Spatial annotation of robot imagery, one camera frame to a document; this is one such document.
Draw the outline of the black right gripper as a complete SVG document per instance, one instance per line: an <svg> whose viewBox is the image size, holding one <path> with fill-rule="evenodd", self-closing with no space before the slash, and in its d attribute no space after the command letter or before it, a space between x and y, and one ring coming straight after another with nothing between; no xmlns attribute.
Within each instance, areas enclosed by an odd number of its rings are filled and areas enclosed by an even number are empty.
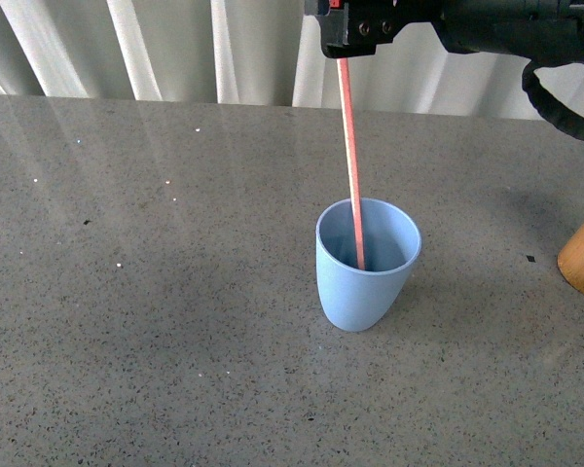
<svg viewBox="0 0 584 467"><path fill-rule="evenodd" d="M371 55L407 26L428 23L446 51L536 63L584 63L584 1L307 1L329 58Z"/></svg>

